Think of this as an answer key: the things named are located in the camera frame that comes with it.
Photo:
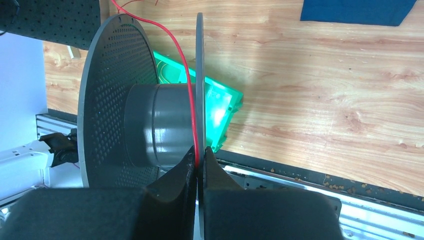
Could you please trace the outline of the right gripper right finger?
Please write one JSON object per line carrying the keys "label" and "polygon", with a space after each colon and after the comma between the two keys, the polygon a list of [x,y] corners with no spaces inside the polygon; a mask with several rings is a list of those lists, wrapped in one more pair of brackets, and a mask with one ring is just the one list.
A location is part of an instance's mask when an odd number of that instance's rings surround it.
{"label": "right gripper right finger", "polygon": [[299,188],[245,189],[218,164],[210,147],[202,167],[206,240],[342,240],[326,195]]}

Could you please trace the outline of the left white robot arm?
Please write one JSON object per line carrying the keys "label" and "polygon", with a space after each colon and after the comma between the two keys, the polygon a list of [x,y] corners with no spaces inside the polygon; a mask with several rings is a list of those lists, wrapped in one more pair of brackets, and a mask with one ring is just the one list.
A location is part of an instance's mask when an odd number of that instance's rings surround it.
{"label": "left white robot arm", "polygon": [[1,151],[0,203],[36,188],[81,187],[77,134],[54,132]]}

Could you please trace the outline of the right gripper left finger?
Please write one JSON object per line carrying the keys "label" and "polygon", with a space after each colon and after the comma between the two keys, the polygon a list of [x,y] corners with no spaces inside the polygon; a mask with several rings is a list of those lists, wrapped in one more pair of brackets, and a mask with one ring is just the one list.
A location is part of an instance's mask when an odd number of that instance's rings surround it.
{"label": "right gripper left finger", "polygon": [[3,240],[191,240],[197,180],[194,149],[145,187],[39,188],[21,197]]}

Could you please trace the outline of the grey plastic cable spool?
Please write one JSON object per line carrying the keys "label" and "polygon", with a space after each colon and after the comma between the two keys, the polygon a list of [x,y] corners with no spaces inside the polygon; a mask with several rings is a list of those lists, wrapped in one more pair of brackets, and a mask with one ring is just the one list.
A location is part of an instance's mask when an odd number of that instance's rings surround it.
{"label": "grey plastic cable spool", "polygon": [[144,187],[194,144],[188,85],[161,84],[141,24],[127,14],[97,30],[84,64],[77,143],[86,188]]}

